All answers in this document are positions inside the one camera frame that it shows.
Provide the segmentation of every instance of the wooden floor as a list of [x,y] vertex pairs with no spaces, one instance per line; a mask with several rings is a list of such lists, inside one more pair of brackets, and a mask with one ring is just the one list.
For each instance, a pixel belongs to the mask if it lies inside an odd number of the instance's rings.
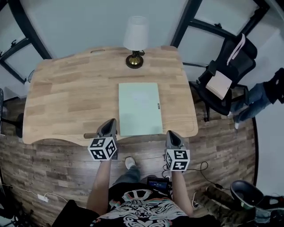
[[[8,119],[15,120],[24,110],[25,100],[8,101]],[[195,105],[198,135],[186,138],[190,148],[188,168],[200,168],[207,161],[209,168],[204,175],[215,183],[229,188],[234,180],[253,182],[255,168],[255,144],[252,120],[234,129],[233,118],[221,116],[211,110],[211,121],[204,122],[205,105]],[[85,147],[59,141],[44,140],[32,145],[22,143],[13,126],[2,123],[0,137],[0,165],[4,182],[19,188],[44,195],[46,192],[75,200],[85,207],[95,179],[99,162],[94,162]],[[119,141],[118,161],[111,166],[111,183],[125,172],[124,159],[132,156],[140,167],[142,177],[155,174],[161,177],[165,136],[133,137]],[[209,185],[200,172],[184,172],[189,197],[195,190]],[[32,209],[32,219],[40,226],[52,224],[66,202],[57,196],[48,195],[49,202],[41,202],[30,193],[12,189],[14,197],[25,209]],[[205,209],[195,211],[196,216],[206,214]]]

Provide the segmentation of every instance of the white sneaker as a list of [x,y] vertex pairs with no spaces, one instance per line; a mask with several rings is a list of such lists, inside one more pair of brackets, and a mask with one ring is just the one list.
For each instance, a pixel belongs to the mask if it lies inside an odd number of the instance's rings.
[[240,123],[235,122],[235,129],[239,129]]
[[135,164],[135,160],[133,159],[133,157],[127,157],[125,159],[125,166],[127,169],[130,169],[131,166],[136,165]]

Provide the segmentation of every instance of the graphic t-shirt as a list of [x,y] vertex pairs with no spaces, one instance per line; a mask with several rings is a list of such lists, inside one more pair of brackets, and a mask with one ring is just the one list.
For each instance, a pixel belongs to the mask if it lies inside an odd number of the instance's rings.
[[215,226],[216,220],[209,215],[198,219],[190,218],[167,194],[148,185],[120,183],[109,189],[109,206],[106,214],[99,216],[96,212],[78,207],[73,200],[70,200],[57,217],[53,227],[69,225],[168,227],[201,225],[208,222],[210,226]]

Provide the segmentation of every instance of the black cable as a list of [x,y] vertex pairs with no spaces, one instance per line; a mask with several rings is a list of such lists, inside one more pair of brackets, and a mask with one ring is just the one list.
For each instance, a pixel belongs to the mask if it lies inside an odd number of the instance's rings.
[[[202,169],[202,164],[203,164],[203,163],[206,163],[206,164],[207,164],[207,166],[206,166],[204,169]],[[165,168],[164,168],[165,166],[166,166],[166,164],[165,164],[165,165],[163,165],[163,169],[164,169],[164,171],[162,172],[162,177],[163,177],[163,178],[165,178],[165,177],[164,177],[164,172],[165,172],[165,171],[170,170],[170,169],[165,169]],[[199,171],[199,172],[201,173],[201,175],[204,177],[204,179],[205,179],[205,180],[207,180],[208,182],[210,182],[210,183],[214,184],[214,185],[215,185],[215,187],[217,187],[218,189],[225,189],[225,190],[229,190],[228,188],[225,188],[225,187],[223,187],[223,186],[222,186],[222,185],[220,185],[220,184],[216,184],[216,183],[214,183],[214,182],[212,182],[212,181],[208,180],[208,179],[205,177],[205,175],[203,174],[203,172],[202,172],[202,171],[204,171],[204,170],[208,169],[208,167],[209,167],[208,162],[207,162],[207,161],[203,161],[203,162],[201,162],[201,164],[200,164],[200,169],[190,168],[190,169],[187,169],[187,170]]]

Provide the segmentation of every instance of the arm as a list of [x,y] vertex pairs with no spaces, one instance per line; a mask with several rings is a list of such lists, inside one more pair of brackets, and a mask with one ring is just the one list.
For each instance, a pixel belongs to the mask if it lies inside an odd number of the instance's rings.
[[182,172],[172,171],[173,184],[173,201],[184,211],[189,217],[193,217],[193,208],[187,195],[185,179]]
[[99,165],[93,189],[89,195],[87,209],[104,215],[108,207],[108,189],[110,184],[111,160],[102,161]]

